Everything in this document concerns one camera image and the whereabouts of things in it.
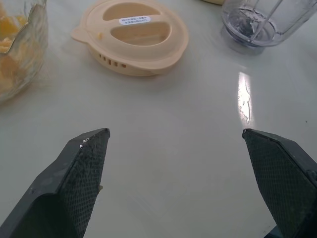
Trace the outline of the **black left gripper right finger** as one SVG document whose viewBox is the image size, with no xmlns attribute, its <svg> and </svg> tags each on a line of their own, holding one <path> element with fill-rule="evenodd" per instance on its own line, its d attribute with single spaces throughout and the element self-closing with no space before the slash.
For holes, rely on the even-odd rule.
<svg viewBox="0 0 317 238">
<path fill-rule="evenodd" d="M 290 139 L 250 128 L 242 137 L 282 238 L 317 238 L 317 162 Z"/>
</svg>

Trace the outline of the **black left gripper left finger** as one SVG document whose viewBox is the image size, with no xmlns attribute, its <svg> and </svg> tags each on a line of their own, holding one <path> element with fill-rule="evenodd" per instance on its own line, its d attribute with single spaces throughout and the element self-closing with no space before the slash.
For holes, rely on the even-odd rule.
<svg viewBox="0 0 317 238">
<path fill-rule="evenodd" d="M 83 238 L 101 190 L 110 131 L 71 139 L 0 226 L 0 238 Z"/>
</svg>

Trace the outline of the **clear blender jar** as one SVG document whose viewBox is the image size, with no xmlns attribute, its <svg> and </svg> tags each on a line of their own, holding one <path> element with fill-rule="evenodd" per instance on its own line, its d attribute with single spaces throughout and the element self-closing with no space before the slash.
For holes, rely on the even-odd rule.
<svg viewBox="0 0 317 238">
<path fill-rule="evenodd" d="M 245 55 L 259 55 L 288 39 L 317 13 L 317 0 L 225 0 L 222 36 Z"/>
</svg>

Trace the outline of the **clear bag of orange food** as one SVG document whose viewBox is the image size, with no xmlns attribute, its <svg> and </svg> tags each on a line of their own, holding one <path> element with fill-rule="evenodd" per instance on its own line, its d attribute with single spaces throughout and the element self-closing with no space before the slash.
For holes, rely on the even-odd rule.
<svg viewBox="0 0 317 238">
<path fill-rule="evenodd" d="M 0 2 L 0 95 L 11 91 L 15 85 L 14 73 L 19 69 L 18 64 L 8 53 L 14 37 L 25 25 L 27 18 L 23 15 L 9 16 Z"/>
</svg>

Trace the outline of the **scalloped clear glass bowl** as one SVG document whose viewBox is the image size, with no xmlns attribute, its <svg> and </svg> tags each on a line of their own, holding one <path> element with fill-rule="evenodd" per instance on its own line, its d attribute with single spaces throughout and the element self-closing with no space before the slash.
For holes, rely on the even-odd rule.
<svg viewBox="0 0 317 238">
<path fill-rule="evenodd" d="M 18 64 L 13 89 L 0 95 L 0 103 L 14 97 L 39 73 L 48 47 L 47 0 L 0 0 L 9 16 L 23 15 L 27 22 L 14 37 L 8 53 Z"/>
</svg>

